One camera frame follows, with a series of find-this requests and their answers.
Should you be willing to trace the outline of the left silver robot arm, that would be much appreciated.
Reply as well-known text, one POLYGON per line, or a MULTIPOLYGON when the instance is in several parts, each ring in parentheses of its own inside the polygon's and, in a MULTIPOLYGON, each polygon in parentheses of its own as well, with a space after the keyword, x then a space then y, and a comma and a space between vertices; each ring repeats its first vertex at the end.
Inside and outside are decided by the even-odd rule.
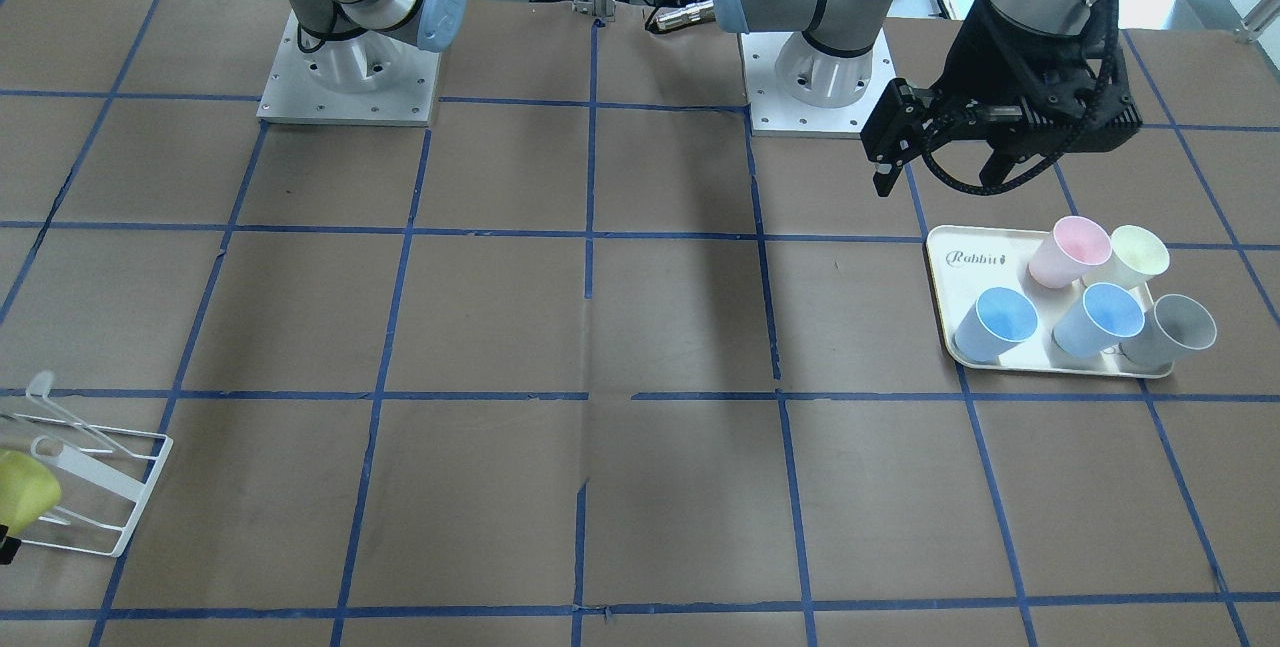
MULTIPOLYGON (((892 0, 713 0, 730 33, 785 33, 776 76, 815 108, 865 92, 892 0)), ((893 78, 861 127, 879 196, 920 160, 951 190, 995 196, 1061 156, 1110 152, 1143 126, 1120 45, 1119 0, 975 0, 940 78, 893 78)))

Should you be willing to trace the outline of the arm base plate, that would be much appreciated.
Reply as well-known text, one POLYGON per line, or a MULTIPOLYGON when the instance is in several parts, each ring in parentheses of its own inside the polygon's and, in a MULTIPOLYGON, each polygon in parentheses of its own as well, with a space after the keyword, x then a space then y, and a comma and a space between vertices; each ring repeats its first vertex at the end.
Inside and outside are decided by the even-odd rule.
POLYGON ((739 44, 756 136, 859 140, 896 76, 884 32, 855 58, 820 53, 800 33, 746 33, 739 44))
POLYGON ((385 35, 316 40, 291 14, 256 111, 292 126, 430 126, 440 55, 385 35))

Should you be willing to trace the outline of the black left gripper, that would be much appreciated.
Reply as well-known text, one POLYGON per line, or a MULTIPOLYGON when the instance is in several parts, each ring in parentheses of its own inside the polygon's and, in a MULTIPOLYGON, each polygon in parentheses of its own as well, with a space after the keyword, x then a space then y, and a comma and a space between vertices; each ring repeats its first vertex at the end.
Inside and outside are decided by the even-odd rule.
MULTIPOLYGON (((993 154, 980 169, 984 188, 1016 188, 1030 155, 1056 151, 1094 96, 1091 61, 1105 56, 1111 0, 1098 0, 1078 35, 1041 35, 975 0, 951 46, 942 76, 931 86, 933 146, 983 140, 993 154)), ((918 155, 925 90, 891 79, 872 109, 876 193, 892 192, 905 163, 918 155)))

